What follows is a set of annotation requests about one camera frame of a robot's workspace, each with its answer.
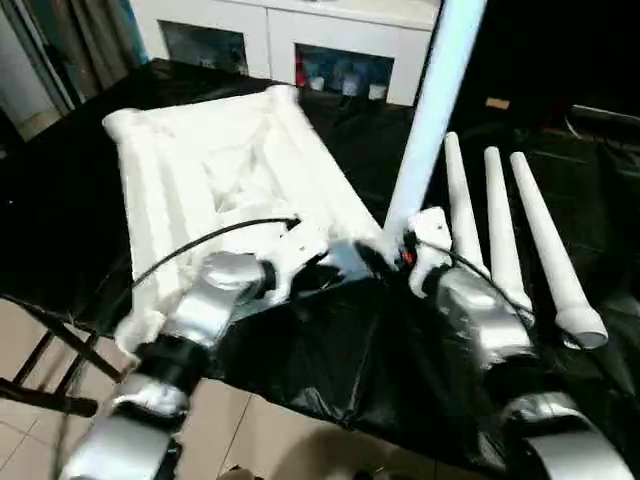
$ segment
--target black plastic sheet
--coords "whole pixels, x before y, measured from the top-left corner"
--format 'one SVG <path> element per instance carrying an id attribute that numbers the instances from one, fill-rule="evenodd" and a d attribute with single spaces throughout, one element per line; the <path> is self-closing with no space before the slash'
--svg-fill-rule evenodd
<path id="1" fill-rule="evenodd" d="M 0 163 L 0 295 L 110 334 L 126 314 L 113 301 L 131 284 L 129 243 L 115 145 L 102 118 L 251 93 L 270 82 L 154 61 L 90 100 Z M 413 111 L 302 92 L 300 103 L 345 175 L 384 221 Z M 596 355 L 627 394 L 584 353 L 562 346 L 555 312 L 510 168 L 505 165 L 519 251 L 543 353 L 580 408 L 640 477 L 640 184 L 623 152 L 551 134 L 459 132 L 476 219 L 486 248 L 482 151 L 524 150 L 587 295 L 610 334 Z M 442 165 L 425 201 L 446 206 Z M 485 249 L 488 260 L 488 249 Z M 450 361 L 438 319 L 402 282 L 367 279 L 294 299 L 234 324 L 210 376 L 304 414 L 360 429 L 451 464 L 477 468 L 484 394 L 471 370 Z"/>

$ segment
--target black cable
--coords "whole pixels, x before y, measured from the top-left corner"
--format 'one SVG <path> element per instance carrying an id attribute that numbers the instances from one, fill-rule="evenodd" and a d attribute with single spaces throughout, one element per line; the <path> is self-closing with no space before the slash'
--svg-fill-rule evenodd
<path id="1" fill-rule="evenodd" d="M 248 220 L 246 222 L 240 222 L 240 223 L 236 223 L 235 225 L 229 225 L 227 227 L 223 227 L 220 228 L 214 232 L 211 233 L 207 233 L 206 235 L 203 235 L 199 238 L 196 238 L 195 240 L 192 240 L 191 242 L 186 243 L 185 245 L 183 245 L 182 247 L 174 250 L 173 252 L 171 252 L 170 254 L 164 256 L 163 258 L 161 258 L 160 260 L 158 260 L 156 263 L 154 263 L 151 267 L 149 267 L 147 270 L 145 270 L 132 284 L 131 286 L 129 286 L 128 288 L 126 288 L 122 294 L 116 299 L 115 302 L 113 302 L 113 304 L 111 305 L 111 308 L 108 310 L 108 314 L 104 315 L 104 321 L 102 322 L 98 322 L 97 324 L 97 328 L 96 328 L 96 333 L 98 333 L 98 335 L 101 336 L 102 330 L 106 324 L 106 322 L 108 322 L 111 319 L 112 314 L 118 309 L 118 307 L 120 306 L 120 304 L 126 300 L 130 295 L 132 295 L 133 290 L 135 290 L 140 284 L 142 284 L 147 278 L 149 278 L 156 270 L 158 270 L 160 267 L 162 267 L 163 265 L 165 265 L 166 263 L 170 262 L 171 260 L 173 260 L 174 258 L 182 255 L 183 253 L 188 252 L 189 250 L 194 249 L 195 247 L 202 245 L 205 242 L 208 242 L 209 240 L 213 240 L 216 237 L 219 237 L 220 235 L 223 235 L 225 233 L 229 233 L 235 230 L 240 230 L 243 228 L 248 228 L 248 227 L 253 227 L 254 225 L 262 225 L 262 224 L 267 224 L 267 223 L 284 223 L 286 224 L 288 229 L 293 228 L 295 225 L 297 225 L 300 222 L 299 219 L 297 218 L 286 218 L 286 217 L 275 217 L 275 218 L 261 218 L 261 219 L 256 219 L 256 220 Z M 70 394 L 71 395 L 75 395 L 75 392 L 77 389 L 79 389 L 79 384 L 80 384 L 80 377 L 81 377 L 81 372 L 82 368 L 78 369 L 78 373 L 76 374 L 76 378 L 74 379 L 74 381 L 71 384 L 71 388 L 70 388 Z M 67 434 L 67 430 L 68 430 L 68 423 L 69 423 L 69 410 L 66 410 L 62 413 L 62 418 L 60 419 L 60 425 L 58 427 L 58 432 L 56 435 L 56 441 L 54 444 L 54 450 L 53 450 L 53 468 L 51 470 L 51 479 L 52 480 L 58 480 L 60 478 L 60 475 L 62 473 L 62 454 L 63 454 L 63 448 L 64 448 L 64 440 Z"/>
<path id="2" fill-rule="evenodd" d="M 422 243 L 424 245 L 427 245 L 428 247 L 433 248 L 434 250 L 438 250 L 441 253 L 449 255 L 451 258 L 453 258 L 457 262 L 462 263 L 465 267 L 469 268 L 471 271 L 476 273 L 478 276 L 480 276 L 482 279 L 484 279 L 484 281 L 487 282 L 496 292 L 498 292 L 498 294 L 505 300 L 505 302 L 507 302 L 507 304 L 509 304 L 509 306 L 513 309 L 513 311 L 515 312 L 517 317 L 520 319 L 520 321 L 523 323 L 523 325 L 526 326 L 526 325 L 529 324 L 529 322 L 527 322 L 527 320 L 522 315 L 522 312 L 529 313 L 529 314 L 533 314 L 533 312 L 531 310 L 529 310 L 528 308 L 525 308 L 522 305 L 518 305 L 516 302 L 511 300 L 509 298 L 509 295 L 507 295 L 507 293 L 504 291 L 504 289 L 502 287 L 500 287 L 498 284 L 496 284 L 496 282 L 494 282 L 493 279 L 489 275 L 487 275 L 485 272 L 483 272 L 481 269 L 479 269 L 477 266 L 475 266 L 472 262 L 470 262 L 469 260 L 464 258 L 462 255 L 459 255 L 456 252 L 453 252 L 453 251 L 451 251 L 451 250 L 449 250 L 447 248 L 443 248 L 443 247 L 440 247 L 438 245 L 435 245 L 435 244 L 432 244 L 432 243 L 429 243 L 429 242 L 421 241 L 420 243 Z M 596 370 L 598 370 L 598 372 L 600 373 L 600 375 L 602 376 L 604 381 L 606 383 L 608 383 L 609 386 L 611 388 L 613 388 L 613 390 L 615 390 L 623 398 L 626 398 L 627 400 L 631 401 L 633 403 L 635 409 L 640 413 L 640 405 L 638 405 L 637 399 L 630 392 L 627 392 L 618 383 L 618 381 L 609 372 L 609 370 L 603 365 L 603 363 L 594 354 L 594 352 L 591 351 L 590 349 L 586 348 L 585 345 L 582 343 L 582 341 L 580 341 L 580 339 L 578 339 L 575 335 L 573 335 L 573 334 L 571 334 L 571 333 L 569 333 L 569 332 L 567 332 L 565 330 L 563 330 L 562 332 L 563 332 L 564 335 L 567 336 L 567 338 L 571 342 L 573 342 L 575 345 L 577 345 L 578 348 L 582 352 L 587 354 L 587 357 L 589 358 L 589 361 L 595 366 Z"/>

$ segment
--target white tube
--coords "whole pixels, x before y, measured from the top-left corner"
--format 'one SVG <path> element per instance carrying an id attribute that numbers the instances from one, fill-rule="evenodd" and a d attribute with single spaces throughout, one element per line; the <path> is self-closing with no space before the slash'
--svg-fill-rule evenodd
<path id="1" fill-rule="evenodd" d="M 604 345 L 608 338 L 607 329 L 598 312 L 587 301 L 524 154 L 516 152 L 511 155 L 511 166 L 556 305 L 556 323 L 586 348 Z"/>
<path id="2" fill-rule="evenodd" d="M 524 291 L 516 238 L 513 233 L 507 187 L 504 183 L 500 151 L 489 147 L 484 151 L 487 176 L 487 213 L 491 247 L 491 277 L 509 298 L 531 310 L 531 300 Z"/>
<path id="3" fill-rule="evenodd" d="M 396 245 L 402 241 L 408 219 L 422 207 L 487 2 L 447 0 L 443 3 L 420 100 L 384 224 L 385 234 Z"/>
<path id="4" fill-rule="evenodd" d="M 451 233 L 456 252 L 487 272 L 482 261 L 480 239 L 473 216 L 473 206 L 464 173 L 462 153 L 458 143 L 458 135 L 447 133 L 444 138 L 444 151 L 447 160 L 447 183 L 449 185 L 449 203 L 451 205 Z"/>

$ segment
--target wall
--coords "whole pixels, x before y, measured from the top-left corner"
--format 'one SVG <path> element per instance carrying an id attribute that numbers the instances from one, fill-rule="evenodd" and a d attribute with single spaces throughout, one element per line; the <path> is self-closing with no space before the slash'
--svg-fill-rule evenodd
<path id="1" fill-rule="evenodd" d="M 54 108 L 1 8 L 0 108 L 16 125 Z"/>

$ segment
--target white cone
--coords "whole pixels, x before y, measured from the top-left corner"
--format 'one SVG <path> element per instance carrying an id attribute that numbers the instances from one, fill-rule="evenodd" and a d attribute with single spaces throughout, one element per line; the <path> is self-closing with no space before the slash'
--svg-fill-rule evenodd
<path id="1" fill-rule="evenodd" d="M 487 213 L 491 247 L 491 277 L 509 298 L 531 310 L 531 300 L 524 291 L 516 238 L 513 233 L 509 199 L 504 183 L 500 151 L 489 147 L 484 151 L 487 177 Z"/>
<path id="2" fill-rule="evenodd" d="M 587 301 L 524 154 L 516 152 L 511 155 L 511 165 L 558 312 L 556 323 L 585 348 L 604 345 L 608 339 L 607 329 L 598 312 Z"/>
<path id="3" fill-rule="evenodd" d="M 447 162 L 447 183 L 451 205 L 451 233 L 456 253 L 463 256 L 485 273 L 489 273 L 482 261 L 480 240 L 473 216 L 471 196 L 464 173 L 458 135 L 449 132 L 444 139 Z"/>

